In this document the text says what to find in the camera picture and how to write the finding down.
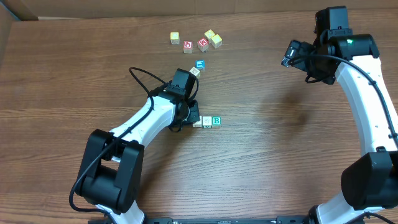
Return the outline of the blue block letter L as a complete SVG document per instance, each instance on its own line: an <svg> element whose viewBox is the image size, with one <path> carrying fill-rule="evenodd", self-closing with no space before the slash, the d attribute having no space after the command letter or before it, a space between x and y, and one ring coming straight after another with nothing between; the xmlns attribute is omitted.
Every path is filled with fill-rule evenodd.
<svg viewBox="0 0 398 224"><path fill-rule="evenodd" d="M196 60L195 67L196 67L196 69L198 69L200 71L204 71L206 68L205 60Z"/></svg>

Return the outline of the natural block letter X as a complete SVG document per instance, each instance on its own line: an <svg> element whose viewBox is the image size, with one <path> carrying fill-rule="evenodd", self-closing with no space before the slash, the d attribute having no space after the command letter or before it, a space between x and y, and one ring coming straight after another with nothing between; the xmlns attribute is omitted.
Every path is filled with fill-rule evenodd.
<svg viewBox="0 0 398 224"><path fill-rule="evenodd" d="M202 116L199 116L199 121L196 121L192 124L194 128L201 128L202 127Z"/></svg>

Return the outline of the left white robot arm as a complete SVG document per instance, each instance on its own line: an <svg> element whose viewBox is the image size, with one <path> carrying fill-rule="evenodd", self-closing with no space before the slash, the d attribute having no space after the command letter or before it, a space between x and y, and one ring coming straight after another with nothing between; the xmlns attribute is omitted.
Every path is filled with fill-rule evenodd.
<svg viewBox="0 0 398 224"><path fill-rule="evenodd" d="M136 202L144 150L164 128L179 132L199 121L198 87L198 75L179 68L171 81L146 91L145 105L125 123L94 130L69 194L71 208L102 213L101 223L147 223Z"/></svg>

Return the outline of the natural block letter W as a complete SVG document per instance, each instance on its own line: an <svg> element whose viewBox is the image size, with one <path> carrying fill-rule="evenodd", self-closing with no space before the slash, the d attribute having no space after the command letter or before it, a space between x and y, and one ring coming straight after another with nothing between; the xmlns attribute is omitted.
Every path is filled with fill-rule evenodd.
<svg viewBox="0 0 398 224"><path fill-rule="evenodd" d="M200 77L200 71L199 71L199 69L197 69L196 67L192 67L192 68L190 69L190 73L193 74L194 76L196 76L197 78Z"/></svg>

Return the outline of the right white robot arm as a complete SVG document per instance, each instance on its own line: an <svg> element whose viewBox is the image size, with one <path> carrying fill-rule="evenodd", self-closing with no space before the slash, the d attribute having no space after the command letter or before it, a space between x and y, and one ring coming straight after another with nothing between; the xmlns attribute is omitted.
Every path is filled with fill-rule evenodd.
<svg viewBox="0 0 398 224"><path fill-rule="evenodd" d="M370 34L354 34L344 6L315 15L313 43L291 41L285 67L307 74L307 83L339 83L358 129L361 156L341 175L341 191L314 206L304 223L362 223L397 206L397 113Z"/></svg>

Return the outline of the yellow block letter G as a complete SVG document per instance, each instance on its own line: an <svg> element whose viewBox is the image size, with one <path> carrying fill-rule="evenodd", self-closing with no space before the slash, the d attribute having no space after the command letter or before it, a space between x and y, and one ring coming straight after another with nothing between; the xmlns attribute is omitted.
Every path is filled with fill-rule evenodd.
<svg viewBox="0 0 398 224"><path fill-rule="evenodd" d="M209 30L207 30L207 31L204 33L204 36L205 36L205 39L206 39L209 43L211 43L212 37L215 36L215 33L214 33L211 29L209 29Z"/></svg>

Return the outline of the red block letter O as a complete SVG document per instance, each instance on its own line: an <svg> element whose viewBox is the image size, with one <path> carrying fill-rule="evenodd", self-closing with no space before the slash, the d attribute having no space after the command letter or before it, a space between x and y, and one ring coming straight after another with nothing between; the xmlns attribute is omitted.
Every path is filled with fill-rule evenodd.
<svg viewBox="0 0 398 224"><path fill-rule="evenodd" d="M183 52L185 54L192 54L193 53L193 42L192 41L185 41L183 43Z"/></svg>

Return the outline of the green block letter B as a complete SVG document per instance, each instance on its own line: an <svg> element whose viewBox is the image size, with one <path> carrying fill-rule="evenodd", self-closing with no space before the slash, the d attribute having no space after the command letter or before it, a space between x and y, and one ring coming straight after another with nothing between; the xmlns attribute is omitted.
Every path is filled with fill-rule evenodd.
<svg viewBox="0 0 398 224"><path fill-rule="evenodd" d="M220 128L222 125L222 119L220 116L213 116L211 119L212 128Z"/></svg>

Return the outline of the red block letter M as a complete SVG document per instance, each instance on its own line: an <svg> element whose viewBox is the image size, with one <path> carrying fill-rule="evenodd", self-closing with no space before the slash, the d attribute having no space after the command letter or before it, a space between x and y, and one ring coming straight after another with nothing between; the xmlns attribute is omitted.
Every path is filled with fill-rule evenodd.
<svg viewBox="0 0 398 224"><path fill-rule="evenodd" d="M207 41L206 38L202 38L197 41L197 46L200 51L205 52L209 48L209 42Z"/></svg>

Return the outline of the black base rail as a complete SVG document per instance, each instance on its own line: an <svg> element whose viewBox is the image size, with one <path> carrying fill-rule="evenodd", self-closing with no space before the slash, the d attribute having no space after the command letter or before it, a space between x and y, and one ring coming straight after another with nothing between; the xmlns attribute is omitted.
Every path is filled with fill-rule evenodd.
<svg viewBox="0 0 398 224"><path fill-rule="evenodd" d="M306 224L307 216L278 216L266 219L171 219L145 218L143 224Z"/></svg>

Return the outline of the yellow block far left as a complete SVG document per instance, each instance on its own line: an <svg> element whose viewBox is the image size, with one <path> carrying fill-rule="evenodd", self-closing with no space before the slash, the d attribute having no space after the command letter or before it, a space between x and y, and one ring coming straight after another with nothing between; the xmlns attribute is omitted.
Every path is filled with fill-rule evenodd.
<svg viewBox="0 0 398 224"><path fill-rule="evenodd" d="M180 35L178 32L170 33L170 42L172 45L178 45L180 43Z"/></svg>

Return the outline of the natural block swirl picture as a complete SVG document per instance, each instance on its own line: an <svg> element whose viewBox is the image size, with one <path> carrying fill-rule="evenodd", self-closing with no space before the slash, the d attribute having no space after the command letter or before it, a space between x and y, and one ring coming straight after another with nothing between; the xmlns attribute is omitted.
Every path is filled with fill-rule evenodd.
<svg viewBox="0 0 398 224"><path fill-rule="evenodd" d="M212 127L212 117L211 116L203 116L202 117L202 126L203 126L203 128L211 128Z"/></svg>

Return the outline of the yellow block letter C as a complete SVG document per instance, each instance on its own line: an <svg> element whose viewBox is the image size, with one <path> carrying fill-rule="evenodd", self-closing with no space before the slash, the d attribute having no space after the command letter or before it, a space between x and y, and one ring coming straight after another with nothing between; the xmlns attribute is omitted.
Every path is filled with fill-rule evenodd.
<svg viewBox="0 0 398 224"><path fill-rule="evenodd" d="M222 45L223 39L218 34L216 34L211 38L211 43L213 47L217 49Z"/></svg>

